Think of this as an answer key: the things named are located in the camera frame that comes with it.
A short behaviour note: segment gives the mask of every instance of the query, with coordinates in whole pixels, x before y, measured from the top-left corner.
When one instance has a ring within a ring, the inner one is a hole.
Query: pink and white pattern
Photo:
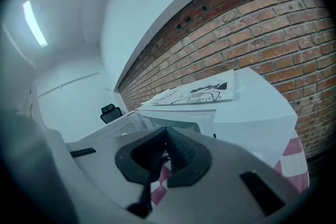
[[[304,191],[309,187],[309,174],[306,157],[298,138],[294,132],[287,148],[274,169],[287,178],[298,190]],[[152,206],[155,207],[167,192],[167,179],[171,176],[170,161],[162,166],[160,178],[151,184]]]

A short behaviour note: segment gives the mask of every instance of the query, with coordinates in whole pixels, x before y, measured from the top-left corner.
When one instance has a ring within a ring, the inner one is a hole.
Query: black chair
[[[122,116],[120,108],[116,108],[114,104],[109,104],[101,108],[100,118],[104,123],[108,124]]]

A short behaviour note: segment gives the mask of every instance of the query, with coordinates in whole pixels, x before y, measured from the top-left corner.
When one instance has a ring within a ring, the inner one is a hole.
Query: chair headrest
[[[109,104],[101,108],[101,113],[106,114],[115,108],[114,104]]]

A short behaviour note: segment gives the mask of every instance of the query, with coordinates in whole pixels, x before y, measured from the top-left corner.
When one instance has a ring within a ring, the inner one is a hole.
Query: ceiling light
[[[35,15],[33,13],[32,5],[30,1],[26,2],[23,5],[23,9],[25,12],[25,18],[26,22],[33,33],[34,37],[36,38],[37,42],[40,44],[41,47],[45,47],[48,45],[47,41],[45,40],[40,28],[38,27],[38,24],[36,22]]]

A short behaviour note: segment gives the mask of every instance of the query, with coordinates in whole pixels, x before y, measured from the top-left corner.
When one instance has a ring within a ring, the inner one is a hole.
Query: paper
[[[234,72],[229,70],[153,97],[151,105],[215,102],[233,98]]]

